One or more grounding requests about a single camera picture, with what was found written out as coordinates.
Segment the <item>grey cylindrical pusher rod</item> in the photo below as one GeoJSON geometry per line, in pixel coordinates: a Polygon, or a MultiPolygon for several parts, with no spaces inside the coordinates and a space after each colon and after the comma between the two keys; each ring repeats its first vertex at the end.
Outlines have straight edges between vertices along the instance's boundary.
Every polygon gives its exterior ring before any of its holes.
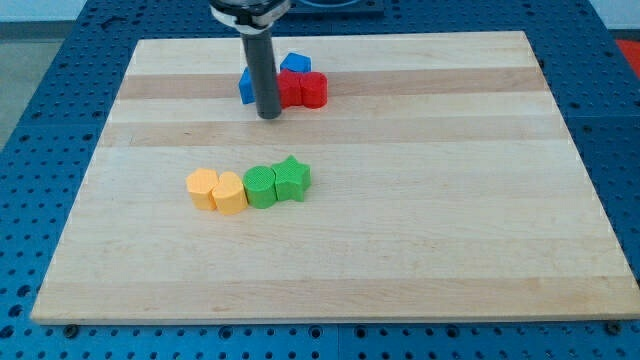
{"type": "Polygon", "coordinates": [[[266,120],[275,119],[281,115],[282,107],[271,32],[242,34],[241,39],[257,115],[266,120]]]}

